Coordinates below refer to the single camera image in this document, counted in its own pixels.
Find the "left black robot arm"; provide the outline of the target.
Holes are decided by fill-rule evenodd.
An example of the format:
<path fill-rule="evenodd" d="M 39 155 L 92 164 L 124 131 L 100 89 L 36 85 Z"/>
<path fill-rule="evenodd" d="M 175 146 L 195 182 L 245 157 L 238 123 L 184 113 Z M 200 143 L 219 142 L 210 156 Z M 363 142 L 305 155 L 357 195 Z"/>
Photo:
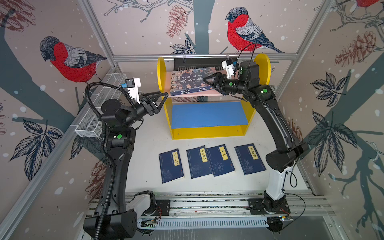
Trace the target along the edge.
<path fill-rule="evenodd" d="M 135 194 L 126 201 L 128 168 L 133 156 L 136 132 L 133 124 L 146 115 L 160 112 L 168 93 L 144 94 L 139 103 L 124 106 L 117 99 L 109 99 L 101 106 L 98 119 L 102 124 L 101 153 L 106 160 L 103 190 L 92 217 L 86 218 L 84 231 L 94 240 L 124 240 L 137 231 L 139 217 L 157 208 L 152 191 Z"/>

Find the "large illustrated colourful book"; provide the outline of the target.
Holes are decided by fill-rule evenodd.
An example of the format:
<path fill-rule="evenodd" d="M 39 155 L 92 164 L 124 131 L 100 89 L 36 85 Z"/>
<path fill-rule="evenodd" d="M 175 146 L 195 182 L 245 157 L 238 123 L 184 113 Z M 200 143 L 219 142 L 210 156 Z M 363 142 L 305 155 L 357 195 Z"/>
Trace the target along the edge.
<path fill-rule="evenodd" d="M 214 67 L 171 72 L 171 96 L 209 91 L 212 87 L 204 82 L 216 72 Z"/>

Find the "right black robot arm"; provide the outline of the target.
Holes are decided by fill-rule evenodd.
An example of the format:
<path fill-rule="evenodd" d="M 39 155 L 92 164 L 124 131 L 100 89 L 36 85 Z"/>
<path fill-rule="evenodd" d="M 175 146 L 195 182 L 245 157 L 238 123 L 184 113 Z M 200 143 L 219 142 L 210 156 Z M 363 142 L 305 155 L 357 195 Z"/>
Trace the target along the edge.
<path fill-rule="evenodd" d="M 293 172 L 295 163 L 308 150 L 307 143 L 300 141 L 288 126 L 269 85 L 271 63 L 269 60 L 254 60 L 240 64 L 239 78 L 232 79 L 234 66 L 226 74 L 217 72 L 204 78 L 204 83 L 223 96 L 242 95 L 264 120 L 276 145 L 276 150 L 266 155 L 270 167 L 269 183 L 264 192 L 264 210 L 274 214 L 286 204 L 285 182 Z"/>

